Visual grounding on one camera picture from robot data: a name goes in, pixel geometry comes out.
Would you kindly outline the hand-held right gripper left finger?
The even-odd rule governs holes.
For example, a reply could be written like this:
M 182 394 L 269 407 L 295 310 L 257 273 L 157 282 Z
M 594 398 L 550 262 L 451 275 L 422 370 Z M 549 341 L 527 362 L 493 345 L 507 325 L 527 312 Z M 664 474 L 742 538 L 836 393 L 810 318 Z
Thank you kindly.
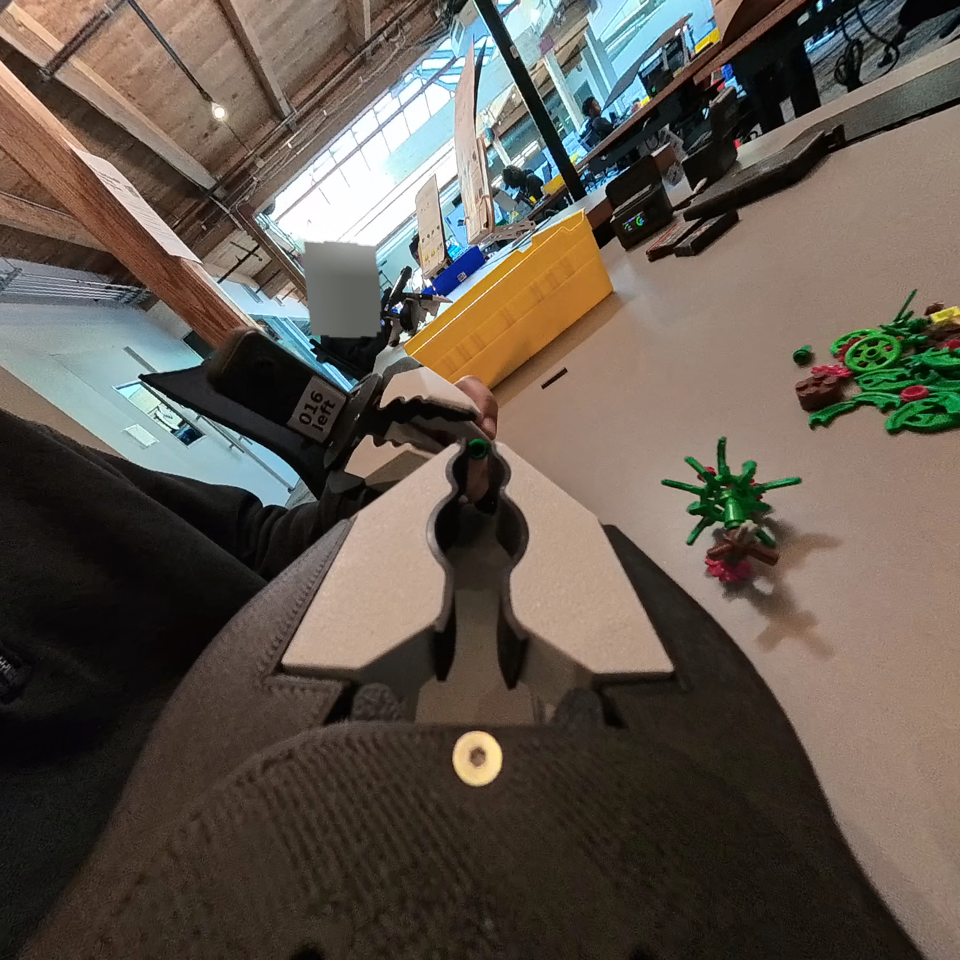
M 459 506 L 466 448 L 449 446 L 354 515 L 280 665 L 357 685 L 445 681 L 454 574 L 438 531 Z

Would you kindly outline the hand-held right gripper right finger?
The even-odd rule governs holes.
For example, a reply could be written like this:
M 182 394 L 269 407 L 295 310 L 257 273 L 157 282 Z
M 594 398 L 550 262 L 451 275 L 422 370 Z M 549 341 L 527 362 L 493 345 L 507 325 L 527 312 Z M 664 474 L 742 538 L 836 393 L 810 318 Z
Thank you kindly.
M 490 456 L 507 555 L 496 648 L 509 688 L 601 690 L 674 665 L 596 515 L 507 445 Z

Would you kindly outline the toy flower stem with leaves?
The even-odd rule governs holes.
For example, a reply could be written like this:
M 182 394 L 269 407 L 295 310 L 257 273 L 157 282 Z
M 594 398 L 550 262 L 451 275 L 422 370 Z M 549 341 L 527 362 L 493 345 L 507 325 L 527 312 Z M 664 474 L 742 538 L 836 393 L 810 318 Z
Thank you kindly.
M 709 576 L 721 584 L 737 586 L 754 576 L 754 564 L 774 567 L 781 557 L 776 541 L 762 527 L 750 523 L 725 530 L 704 556 Z

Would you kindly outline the green leafy toy plant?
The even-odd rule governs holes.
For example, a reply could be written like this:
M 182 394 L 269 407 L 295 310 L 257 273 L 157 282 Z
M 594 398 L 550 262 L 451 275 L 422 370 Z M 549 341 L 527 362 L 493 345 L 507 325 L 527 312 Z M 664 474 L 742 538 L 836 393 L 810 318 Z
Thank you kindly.
M 765 519 L 772 513 L 768 494 L 800 486 L 800 476 L 786 476 L 769 481 L 757 479 L 758 464 L 748 460 L 738 470 L 731 467 L 728 458 L 728 439 L 721 436 L 715 447 L 715 462 L 707 466 L 695 457 L 686 457 L 686 465 L 695 474 L 694 482 L 664 478 L 660 485 L 690 497 L 686 513 L 697 522 L 687 534 L 686 546 L 694 546 L 703 534 L 718 528 L 721 533 L 736 533 L 746 525 L 759 526 L 759 543 L 773 549 L 776 539 L 766 531 Z

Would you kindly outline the person's left forearm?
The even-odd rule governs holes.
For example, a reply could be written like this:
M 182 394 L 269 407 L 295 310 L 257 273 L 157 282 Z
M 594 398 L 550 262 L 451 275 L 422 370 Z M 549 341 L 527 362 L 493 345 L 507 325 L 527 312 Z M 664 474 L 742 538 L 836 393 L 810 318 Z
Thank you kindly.
M 292 508 L 265 506 L 246 494 L 236 514 L 231 553 L 247 569 L 270 581 L 360 507 L 356 498 L 329 489 L 318 501 Z

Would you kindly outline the person's left hand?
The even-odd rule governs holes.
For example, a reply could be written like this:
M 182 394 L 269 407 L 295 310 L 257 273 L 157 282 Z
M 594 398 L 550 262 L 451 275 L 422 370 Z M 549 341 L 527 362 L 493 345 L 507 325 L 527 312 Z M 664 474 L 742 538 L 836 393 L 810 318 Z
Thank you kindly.
M 477 377 L 466 375 L 453 384 L 476 406 L 474 421 L 491 442 L 498 436 L 498 402 L 492 391 Z

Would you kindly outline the small blue bin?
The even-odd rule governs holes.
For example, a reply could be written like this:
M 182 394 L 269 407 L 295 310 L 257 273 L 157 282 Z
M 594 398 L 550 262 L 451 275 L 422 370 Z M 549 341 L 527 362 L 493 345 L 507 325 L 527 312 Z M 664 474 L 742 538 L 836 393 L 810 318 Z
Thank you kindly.
M 448 297 L 457 287 L 471 278 L 486 263 L 479 246 L 468 247 L 450 265 L 439 272 L 424 288 L 424 293 Z

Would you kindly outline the cardboard display board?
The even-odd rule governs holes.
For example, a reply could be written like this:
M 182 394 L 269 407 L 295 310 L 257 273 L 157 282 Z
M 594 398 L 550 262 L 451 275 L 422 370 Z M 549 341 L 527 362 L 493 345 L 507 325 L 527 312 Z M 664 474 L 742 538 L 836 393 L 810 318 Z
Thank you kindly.
M 422 278 L 432 282 L 450 264 L 445 220 L 436 174 L 432 174 L 414 197 L 418 238 L 418 263 Z
M 495 205 L 489 181 L 487 149 L 477 128 L 478 82 L 485 46 L 475 51 L 471 39 L 454 92 L 453 143 L 463 207 L 463 225 L 471 246 L 480 246 L 496 225 Z

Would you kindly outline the white paper notice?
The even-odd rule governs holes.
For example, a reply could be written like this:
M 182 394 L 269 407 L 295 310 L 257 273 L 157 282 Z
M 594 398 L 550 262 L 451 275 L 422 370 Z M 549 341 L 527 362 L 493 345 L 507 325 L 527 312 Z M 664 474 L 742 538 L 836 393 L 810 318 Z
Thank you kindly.
M 167 255 L 197 264 L 201 263 L 200 258 L 186 246 L 186 243 L 162 220 L 138 189 L 111 162 L 71 144 L 68 146 Z

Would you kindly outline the small black battery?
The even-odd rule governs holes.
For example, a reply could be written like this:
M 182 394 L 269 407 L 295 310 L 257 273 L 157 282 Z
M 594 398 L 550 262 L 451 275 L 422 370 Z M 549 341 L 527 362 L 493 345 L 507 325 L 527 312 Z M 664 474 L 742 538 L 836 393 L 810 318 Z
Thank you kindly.
M 699 222 L 674 247 L 674 256 L 677 258 L 699 256 L 726 235 L 738 222 L 739 211 L 736 209 L 728 210 L 718 216 Z
M 657 237 L 645 250 L 648 262 L 653 263 L 674 255 L 676 248 L 699 226 L 699 222 L 675 222 Z

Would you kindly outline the brown round toy brick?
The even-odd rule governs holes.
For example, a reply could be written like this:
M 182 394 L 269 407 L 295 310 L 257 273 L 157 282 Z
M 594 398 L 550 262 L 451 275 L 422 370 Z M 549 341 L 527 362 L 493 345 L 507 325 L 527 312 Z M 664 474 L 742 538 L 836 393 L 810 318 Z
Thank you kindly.
M 800 408 L 806 413 L 816 413 L 843 401 L 848 380 L 846 374 L 838 373 L 832 366 L 811 370 L 794 386 Z

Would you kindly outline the flat black case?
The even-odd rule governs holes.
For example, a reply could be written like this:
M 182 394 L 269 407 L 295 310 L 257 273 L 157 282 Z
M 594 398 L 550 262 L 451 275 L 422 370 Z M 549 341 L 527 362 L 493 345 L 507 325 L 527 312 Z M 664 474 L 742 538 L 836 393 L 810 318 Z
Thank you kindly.
M 741 210 L 798 184 L 830 153 L 846 146 L 843 124 L 809 131 L 793 143 L 747 168 L 728 172 L 692 199 L 683 211 L 687 222 Z

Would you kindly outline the pile of small toy pieces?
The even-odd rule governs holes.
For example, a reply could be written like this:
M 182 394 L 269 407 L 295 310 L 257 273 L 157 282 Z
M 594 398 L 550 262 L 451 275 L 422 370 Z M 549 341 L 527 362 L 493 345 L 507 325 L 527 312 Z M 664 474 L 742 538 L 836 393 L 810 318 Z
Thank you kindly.
M 918 312 L 916 296 L 911 290 L 892 318 L 838 336 L 829 362 L 810 366 L 806 377 L 833 367 L 848 380 L 841 402 L 806 413 L 809 428 L 870 408 L 884 415 L 890 436 L 958 430 L 958 307 L 936 301 Z

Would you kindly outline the black desk mat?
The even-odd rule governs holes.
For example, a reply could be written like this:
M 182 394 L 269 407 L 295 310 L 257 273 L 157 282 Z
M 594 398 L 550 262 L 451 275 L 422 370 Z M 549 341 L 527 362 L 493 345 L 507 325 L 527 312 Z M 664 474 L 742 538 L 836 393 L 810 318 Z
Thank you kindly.
M 795 138 L 842 127 L 845 142 L 854 143 L 957 107 L 959 61 L 942 63 L 883 89 L 880 86 L 876 81 L 829 103 L 825 113 L 806 124 Z

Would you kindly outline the black metal post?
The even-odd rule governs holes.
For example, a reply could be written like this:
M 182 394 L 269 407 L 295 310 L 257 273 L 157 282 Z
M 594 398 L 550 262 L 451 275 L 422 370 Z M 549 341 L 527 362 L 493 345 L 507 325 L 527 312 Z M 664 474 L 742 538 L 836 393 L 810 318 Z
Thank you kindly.
M 570 160 L 562 138 L 553 125 L 534 79 L 522 60 L 519 47 L 498 9 L 498 3 L 496 1 L 476 1 L 475 3 L 478 14 L 485 22 L 568 194 L 573 201 L 581 201 L 586 198 L 586 188 Z

